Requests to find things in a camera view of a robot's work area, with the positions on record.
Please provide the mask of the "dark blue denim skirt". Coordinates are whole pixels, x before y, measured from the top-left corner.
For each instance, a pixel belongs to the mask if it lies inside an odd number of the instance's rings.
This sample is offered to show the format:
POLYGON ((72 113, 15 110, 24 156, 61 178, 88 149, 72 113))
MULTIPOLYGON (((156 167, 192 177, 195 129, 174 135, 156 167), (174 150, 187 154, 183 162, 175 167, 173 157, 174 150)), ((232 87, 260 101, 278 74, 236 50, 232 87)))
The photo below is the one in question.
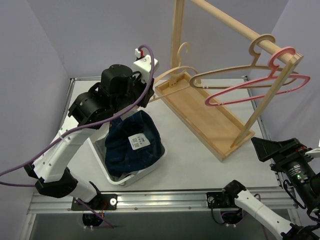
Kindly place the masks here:
POLYGON ((143 110, 112 121, 104 146, 106 168, 117 178, 150 167, 165 153, 154 121, 143 110))

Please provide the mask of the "beige hanger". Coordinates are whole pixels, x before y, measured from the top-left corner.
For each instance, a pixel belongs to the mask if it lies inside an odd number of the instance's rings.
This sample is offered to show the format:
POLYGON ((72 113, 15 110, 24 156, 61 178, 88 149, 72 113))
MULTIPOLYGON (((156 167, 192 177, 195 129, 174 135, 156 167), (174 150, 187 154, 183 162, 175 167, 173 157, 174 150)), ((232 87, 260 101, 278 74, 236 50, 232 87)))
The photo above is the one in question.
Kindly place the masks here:
MULTIPOLYGON (((176 67, 173 67, 167 71, 165 71, 164 73, 160 74, 158 77, 155 78, 154 80, 154 84, 156 84, 158 81, 160 81, 163 77, 169 75, 170 77, 173 77, 174 79, 178 79, 180 77, 184 77, 185 76, 185 73, 187 72, 187 70, 193 70, 196 74, 198 74, 199 72, 192 66, 182 66, 182 57, 181 57, 181 51, 182 51, 182 48, 185 47, 186 48, 186 53, 189 52, 190 50, 190 45, 188 42, 183 42, 180 47, 178 48, 178 51, 177 51, 177 54, 176 56, 178 57, 178 66, 176 67)), ((188 83, 187 86, 183 87, 183 88, 180 88, 180 89, 177 89, 177 90, 173 90, 169 93, 161 93, 161 94, 154 94, 152 96, 152 98, 149 100, 149 103, 152 103, 154 101, 157 101, 157 100, 160 100, 164 97, 167 97, 167 96, 170 96, 170 95, 173 95, 173 94, 176 94, 180 91, 183 91, 187 88, 190 87, 190 84, 188 83)))
POLYGON ((233 66, 233 67, 226 67, 221 69, 216 69, 212 71, 207 71, 203 73, 198 73, 194 76, 192 76, 189 80, 189 86, 192 88, 198 88, 198 89, 215 89, 215 90, 222 90, 231 87, 230 85, 223 85, 223 86, 214 86, 214 85, 200 85, 199 83, 195 83, 196 80, 200 80, 201 77, 210 76, 210 75, 221 75, 228 72, 235 72, 235 71, 242 71, 242 70, 270 70, 271 68, 267 65, 259 65, 257 64, 257 61, 259 60, 261 53, 255 51, 255 46, 258 45, 258 43, 262 41, 269 41, 273 44, 276 43, 276 39, 271 34, 262 34, 256 37, 250 44, 248 48, 249 54, 253 57, 252 63, 247 65, 239 65, 239 66, 233 66))

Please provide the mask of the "beige hanger front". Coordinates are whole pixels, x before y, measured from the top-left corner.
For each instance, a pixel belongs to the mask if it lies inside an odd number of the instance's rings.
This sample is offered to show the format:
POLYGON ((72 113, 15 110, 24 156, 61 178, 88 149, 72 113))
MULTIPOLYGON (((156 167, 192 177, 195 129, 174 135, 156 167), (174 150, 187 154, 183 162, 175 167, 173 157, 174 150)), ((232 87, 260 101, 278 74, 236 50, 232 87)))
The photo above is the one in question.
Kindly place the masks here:
POLYGON ((194 76, 192 76, 189 80, 189 86, 192 88, 198 88, 198 89, 215 89, 215 90, 222 90, 231 87, 230 85, 223 85, 223 86, 214 86, 214 85, 200 85, 199 83, 195 83, 196 80, 200 80, 201 77, 210 76, 210 75, 221 75, 228 72, 235 72, 235 71, 242 71, 242 70, 270 70, 271 68, 267 65, 259 65, 257 64, 257 61, 259 60, 261 53, 255 51, 255 46, 258 45, 258 43, 262 41, 269 41, 273 44, 276 43, 276 39, 271 34, 262 34, 256 37, 250 44, 248 48, 249 54, 253 57, 252 63, 247 65, 239 65, 239 66, 233 66, 233 67, 226 67, 221 69, 216 69, 212 71, 207 71, 203 73, 198 73, 194 76))

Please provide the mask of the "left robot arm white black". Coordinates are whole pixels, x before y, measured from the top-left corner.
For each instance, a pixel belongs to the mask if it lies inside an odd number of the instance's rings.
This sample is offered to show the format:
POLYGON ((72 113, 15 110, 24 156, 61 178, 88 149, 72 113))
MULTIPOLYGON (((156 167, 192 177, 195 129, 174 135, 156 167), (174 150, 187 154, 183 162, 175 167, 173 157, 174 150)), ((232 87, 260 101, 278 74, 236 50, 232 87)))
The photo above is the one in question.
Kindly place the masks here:
POLYGON ((101 192, 92 181, 75 176, 68 165, 89 138, 109 136, 109 123, 134 107, 145 107, 153 95, 153 63, 134 62, 131 67, 114 64, 101 79, 81 93, 69 108, 52 146, 24 169, 36 179, 39 194, 80 199, 90 210, 101 203, 101 192))

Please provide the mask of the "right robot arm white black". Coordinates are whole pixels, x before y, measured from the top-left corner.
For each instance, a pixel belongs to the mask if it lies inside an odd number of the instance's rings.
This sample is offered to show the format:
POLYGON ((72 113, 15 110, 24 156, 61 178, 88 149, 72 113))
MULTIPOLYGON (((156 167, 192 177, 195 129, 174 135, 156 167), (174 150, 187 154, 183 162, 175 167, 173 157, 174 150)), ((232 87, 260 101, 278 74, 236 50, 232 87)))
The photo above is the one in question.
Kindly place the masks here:
POLYGON ((297 138, 273 141, 258 137, 251 139, 260 162, 271 160, 271 171, 282 173, 282 189, 292 203, 286 208, 302 207, 312 224, 303 226, 292 218, 288 219, 276 211, 281 208, 280 198, 269 202, 270 194, 259 199, 249 188, 232 180, 222 189, 222 200, 227 206, 245 211, 277 240, 318 240, 320 228, 320 175, 310 166, 313 159, 320 157, 319 147, 307 147, 297 138))

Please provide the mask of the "grey pleated skirt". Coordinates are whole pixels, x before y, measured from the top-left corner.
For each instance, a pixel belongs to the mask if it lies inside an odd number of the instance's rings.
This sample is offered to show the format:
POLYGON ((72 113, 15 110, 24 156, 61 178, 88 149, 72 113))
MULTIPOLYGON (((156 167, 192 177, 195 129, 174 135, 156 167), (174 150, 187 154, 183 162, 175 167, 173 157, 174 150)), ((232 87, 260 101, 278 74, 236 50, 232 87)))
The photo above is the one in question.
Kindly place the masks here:
POLYGON ((120 185, 120 186, 125 186, 127 184, 127 181, 130 178, 135 177, 140 171, 133 171, 130 173, 123 173, 120 177, 114 176, 109 173, 108 168, 106 166, 106 147, 104 145, 104 140, 98 140, 96 142, 93 142, 92 145, 98 155, 98 162, 101 163, 102 165, 102 170, 105 173, 107 180, 112 184, 112 185, 120 185))

